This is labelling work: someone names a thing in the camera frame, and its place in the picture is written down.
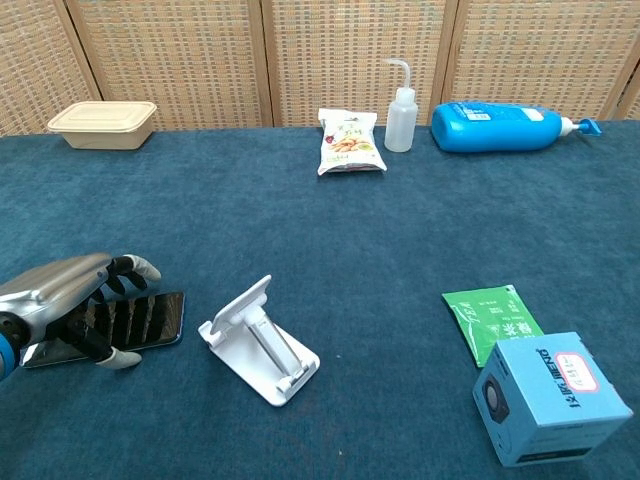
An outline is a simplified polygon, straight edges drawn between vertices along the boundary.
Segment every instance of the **snack bag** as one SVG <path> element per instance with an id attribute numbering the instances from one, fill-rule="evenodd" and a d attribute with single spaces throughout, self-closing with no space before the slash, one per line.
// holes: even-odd
<path id="1" fill-rule="evenodd" d="M 373 140 L 378 115 L 321 108 L 318 120 L 324 129 L 318 175 L 326 172 L 387 170 Z"/>

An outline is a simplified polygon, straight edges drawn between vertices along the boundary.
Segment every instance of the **beige plastic container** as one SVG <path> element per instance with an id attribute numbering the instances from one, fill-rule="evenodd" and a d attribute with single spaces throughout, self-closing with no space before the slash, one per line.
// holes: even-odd
<path id="1" fill-rule="evenodd" d="M 74 103 L 47 124 L 73 148 L 135 150 L 151 135 L 151 102 Z"/>

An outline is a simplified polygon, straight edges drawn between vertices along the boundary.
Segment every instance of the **green packet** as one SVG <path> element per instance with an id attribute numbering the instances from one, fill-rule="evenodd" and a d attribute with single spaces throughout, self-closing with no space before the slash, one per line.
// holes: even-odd
<path id="1" fill-rule="evenodd" d="M 513 285 L 443 293 L 478 367 L 498 340 L 544 335 Z"/>

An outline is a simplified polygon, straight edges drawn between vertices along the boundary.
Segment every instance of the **blue lotion bottle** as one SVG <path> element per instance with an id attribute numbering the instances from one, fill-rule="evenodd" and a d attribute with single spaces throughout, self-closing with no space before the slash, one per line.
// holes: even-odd
<path id="1" fill-rule="evenodd" d="M 545 108 L 500 103 L 443 103 L 431 122 L 438 146 L 460 153 L 539 150 L 574 130 L 602 133 L 593 120 L 573 123 Z"/>

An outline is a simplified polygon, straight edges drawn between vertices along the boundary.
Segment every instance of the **robotic hand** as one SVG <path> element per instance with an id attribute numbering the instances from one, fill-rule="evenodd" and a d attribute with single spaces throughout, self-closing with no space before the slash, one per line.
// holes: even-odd
<path id="1" fill-rule="evenodd" d="M 91 298 L 104 302 L 100 290 L 103 284 L 116 293 L 125 293 L 119 276 L 140 290 L 147 288 L 146 280 L 157 282 L 161 278 L 144 258 L 95 253 L 31 269 L 0 285 L 0 380 L 18 366 L 20 350 L 54 338 L 73 345 L 106 368 L 139 363 L 139 354 L 112 347 L 84 321 Z"/>

